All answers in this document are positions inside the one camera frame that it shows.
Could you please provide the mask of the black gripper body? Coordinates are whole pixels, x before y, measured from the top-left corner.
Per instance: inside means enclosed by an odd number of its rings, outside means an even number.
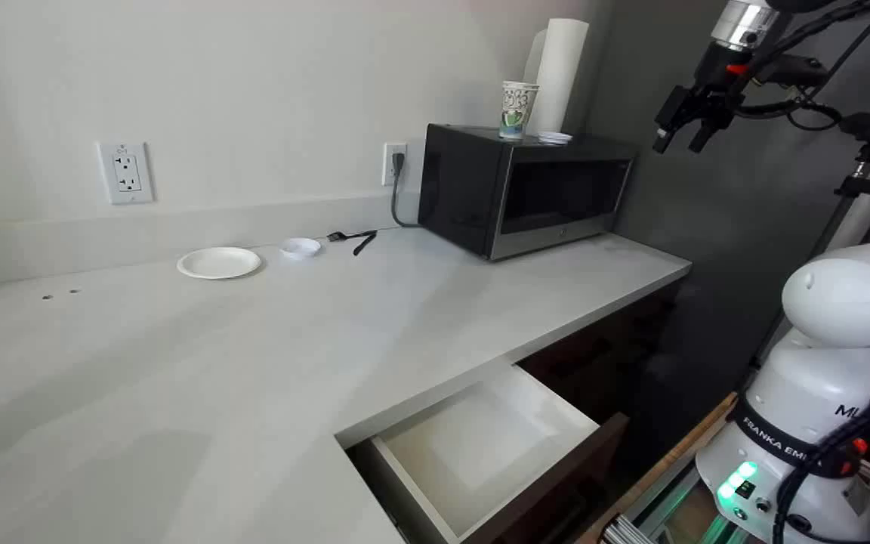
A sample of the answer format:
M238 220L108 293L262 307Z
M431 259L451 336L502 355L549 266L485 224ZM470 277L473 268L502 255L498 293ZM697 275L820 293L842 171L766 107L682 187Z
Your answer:
M664 134L697 120L702 126L725 126L731 120L731 87L744 74L738 61L702 62L691 85L678 85L655 123Z

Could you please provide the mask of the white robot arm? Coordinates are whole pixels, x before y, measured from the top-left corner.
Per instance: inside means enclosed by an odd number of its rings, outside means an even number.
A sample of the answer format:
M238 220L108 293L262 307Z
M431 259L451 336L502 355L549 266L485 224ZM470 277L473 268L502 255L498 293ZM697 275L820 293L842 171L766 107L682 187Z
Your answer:
M870 0L729 0L695 80L658 110L655 142L809 110L833 69L794 49L840 20L870 27ZM860 142L858 167L784 287L787 333L695 453L716 512L763 544L870 544L870 115L831 123Z

